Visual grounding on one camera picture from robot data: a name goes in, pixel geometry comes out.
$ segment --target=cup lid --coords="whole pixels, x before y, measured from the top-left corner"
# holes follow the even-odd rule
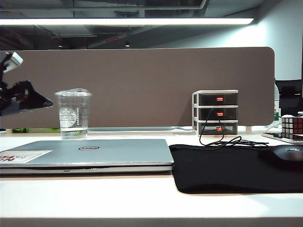
[[[55,96],[91,96],[91,93],[83,88],[74,88],[66,91],[57,91]]]

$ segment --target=mouse pad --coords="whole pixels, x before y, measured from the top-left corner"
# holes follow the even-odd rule
[[[229,147],[202,151],[189,145],[169,148],[175,162],[175,183],[184,193],[303,192],[303,171],[270,165],[256,150]]]

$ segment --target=brown partition panel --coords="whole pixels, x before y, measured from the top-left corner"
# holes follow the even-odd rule
[[[268,47],[18,51],[4,74],[30,80],[54,101],[1,118],[1,127],[58,127],[54,92],[82,87],[93,96],[90,127],[191,125],[191,93],[239,90],[239,125],[267,125],[274,111],[274,53]]]

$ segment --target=sticker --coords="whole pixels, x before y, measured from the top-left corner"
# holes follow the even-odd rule
[[[51,150],[7,150],[0,153],[0,164],[22,164],[49,152]]]

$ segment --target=ceiling light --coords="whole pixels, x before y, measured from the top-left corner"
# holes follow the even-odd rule
[[[253,18],[0,19],[0,25],[246,25]]]

